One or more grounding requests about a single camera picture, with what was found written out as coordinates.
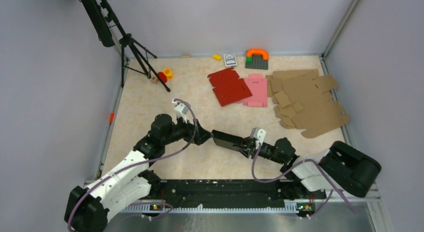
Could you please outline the black corrugated paper box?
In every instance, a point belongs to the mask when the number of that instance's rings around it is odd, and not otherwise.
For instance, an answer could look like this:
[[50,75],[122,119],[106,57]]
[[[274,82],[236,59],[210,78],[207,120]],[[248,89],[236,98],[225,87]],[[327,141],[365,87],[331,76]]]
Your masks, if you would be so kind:
[[212,130],[212,139],[219,147],[239,152],[245,157],[249,154],[247,151],[248,145],[243,137]]

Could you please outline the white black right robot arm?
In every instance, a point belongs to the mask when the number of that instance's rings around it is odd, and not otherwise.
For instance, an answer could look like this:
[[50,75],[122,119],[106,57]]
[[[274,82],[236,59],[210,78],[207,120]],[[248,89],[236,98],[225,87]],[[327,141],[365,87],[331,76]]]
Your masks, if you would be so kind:
[[382,170],[375,159],[342,141],[335,141],[320,153],[301,157],[288,138],[282,138],[273,146],[258,142],[247,154],[253,160],[262,157],[280,164],[281,177],[295,182],[293,192],[299,198],[330,189],[364,198]]

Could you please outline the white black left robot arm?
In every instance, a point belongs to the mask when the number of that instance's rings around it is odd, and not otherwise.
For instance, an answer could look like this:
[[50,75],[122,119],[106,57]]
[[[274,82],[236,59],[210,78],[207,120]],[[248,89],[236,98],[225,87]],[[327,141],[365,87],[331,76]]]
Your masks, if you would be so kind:
[[107,174],[84,188],[76,186],[69,195],[64,221],[71,232],[102,232],[110,220],[139,198],[154,199],[159,183],[141,177],[158,160],[166,158],[168,144],[184,140],[201,145],[212,137],[197,119],[193,123],[180,117],[173,122],[168,114],[155,117],[149,132],[128,155]]

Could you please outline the playing card deck box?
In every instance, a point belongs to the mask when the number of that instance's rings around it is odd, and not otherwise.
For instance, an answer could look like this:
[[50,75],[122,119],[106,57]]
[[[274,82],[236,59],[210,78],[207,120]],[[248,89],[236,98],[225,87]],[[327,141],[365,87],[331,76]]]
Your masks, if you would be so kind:
[[237,57],[234,53],[228,53],[223,55],[224,65],[226,68],[237,66]]

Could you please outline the small wooden cube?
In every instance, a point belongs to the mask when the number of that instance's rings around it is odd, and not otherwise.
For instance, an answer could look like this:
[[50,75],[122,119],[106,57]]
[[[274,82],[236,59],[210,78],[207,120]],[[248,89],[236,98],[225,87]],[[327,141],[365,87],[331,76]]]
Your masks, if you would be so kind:
[[151,80],[150,80],[150,82],[153,83],[153,84],[158,84],[159,79],[156,78],[156,77],[152,77]]

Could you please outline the red yellow toy spool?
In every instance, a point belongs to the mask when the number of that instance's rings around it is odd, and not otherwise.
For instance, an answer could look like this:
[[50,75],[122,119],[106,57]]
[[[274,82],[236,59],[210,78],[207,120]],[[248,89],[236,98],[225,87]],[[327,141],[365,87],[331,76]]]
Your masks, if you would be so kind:
[[162,71],[158,72],[157,75],[164,83],[167,83],[173,79],[174,72],[170,68],[164,68]]

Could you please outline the brown flat cardboard sheets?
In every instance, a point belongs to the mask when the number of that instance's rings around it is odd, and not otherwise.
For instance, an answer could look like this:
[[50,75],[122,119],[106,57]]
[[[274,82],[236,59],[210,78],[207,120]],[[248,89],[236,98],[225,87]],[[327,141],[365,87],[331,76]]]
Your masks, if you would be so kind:
[[299,129],[305,138],[316,138],[340,128],[350,115],[332,90],[339,84],[318,69],[274,71],[266,76],[268,96],[276,104],[275,115],[287,129]]

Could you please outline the pink flat cardboard sheet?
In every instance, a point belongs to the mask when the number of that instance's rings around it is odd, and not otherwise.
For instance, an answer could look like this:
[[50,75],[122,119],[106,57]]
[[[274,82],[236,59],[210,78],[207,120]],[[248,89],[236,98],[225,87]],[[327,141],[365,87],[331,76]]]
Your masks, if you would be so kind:
[[244,78],[252,96],[242,100],[242,104],[248,107],[268,106],[268,81],[261,74],[249,74]]

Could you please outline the red flat cardboard sheet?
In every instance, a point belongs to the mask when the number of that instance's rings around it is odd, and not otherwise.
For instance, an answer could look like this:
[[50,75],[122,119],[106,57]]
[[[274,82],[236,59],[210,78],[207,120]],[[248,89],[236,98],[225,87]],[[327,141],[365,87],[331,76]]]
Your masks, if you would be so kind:
[[252,96],[251,90],[244,79],[240,78],[233,67],[211,73],[207,78],[222,107]]

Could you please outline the yellow small block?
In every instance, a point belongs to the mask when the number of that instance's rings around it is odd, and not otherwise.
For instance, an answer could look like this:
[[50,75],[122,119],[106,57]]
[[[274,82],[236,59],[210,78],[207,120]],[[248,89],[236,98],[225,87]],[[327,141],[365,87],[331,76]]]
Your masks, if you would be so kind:
[[222,59],[222,57],[218,54],[213,54],[212,55],[213,59],[220,61]]

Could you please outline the grey building baseplate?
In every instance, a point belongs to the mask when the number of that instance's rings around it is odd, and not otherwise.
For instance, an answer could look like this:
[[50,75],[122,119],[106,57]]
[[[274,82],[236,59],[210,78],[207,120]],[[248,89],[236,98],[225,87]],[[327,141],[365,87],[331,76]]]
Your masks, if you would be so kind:
[[269,61],[263,60],[261,56],[254,55],[252,57],[251,63],[245,62],[245,68],[246,69],[260,69],[260,70],[268,70],[269,68]]

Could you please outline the orange arch toy block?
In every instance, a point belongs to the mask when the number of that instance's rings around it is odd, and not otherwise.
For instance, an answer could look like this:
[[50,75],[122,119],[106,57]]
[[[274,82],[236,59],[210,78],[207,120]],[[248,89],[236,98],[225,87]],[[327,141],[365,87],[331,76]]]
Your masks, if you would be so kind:
[[260,48],[251,48],[247,50],[245,54],[246,57],[253,57],[254,55],[261,56],[263,60],[269,60],[270,57],[266,50]]

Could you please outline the orange clip on frame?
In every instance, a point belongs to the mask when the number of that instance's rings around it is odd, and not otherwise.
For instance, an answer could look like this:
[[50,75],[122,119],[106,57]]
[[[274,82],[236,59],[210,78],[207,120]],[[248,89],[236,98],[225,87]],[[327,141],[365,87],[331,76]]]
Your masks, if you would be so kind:
[[115,114],[112,112],[109,117],[109,122],[112,123],[114,121]]

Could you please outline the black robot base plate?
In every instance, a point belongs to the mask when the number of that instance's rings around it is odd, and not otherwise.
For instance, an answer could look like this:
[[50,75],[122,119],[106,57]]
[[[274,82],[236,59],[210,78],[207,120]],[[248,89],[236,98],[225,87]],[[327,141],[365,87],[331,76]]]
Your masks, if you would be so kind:
[[289,201],[325,199],[323,191],[308,191],[300,182],[279,180],[166,180],[154,183],[143,202],[166,202],[175,209],[284,208]]

